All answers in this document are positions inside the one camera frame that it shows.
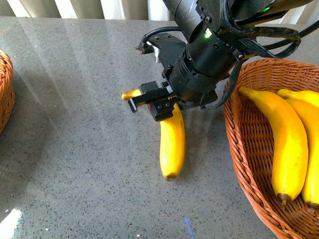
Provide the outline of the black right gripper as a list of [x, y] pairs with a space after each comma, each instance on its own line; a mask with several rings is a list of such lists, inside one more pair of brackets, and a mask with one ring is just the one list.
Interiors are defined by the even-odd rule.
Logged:
[[163, 121], [173, 116], [173, 107], [178, 103], [181, 110], [195, 107], [203, 107], [217, 100], [215, 90], [209, 92], [204, 98], [200, 97], [198, 102], [182, 100], [173, 91], [168, 82], [162, 82], [159, 87], [156, 81], [141, 84], [137, 90], [128, 91], [128, 102], [132, 112], [138, 107], [147, 105], [155, 121]]

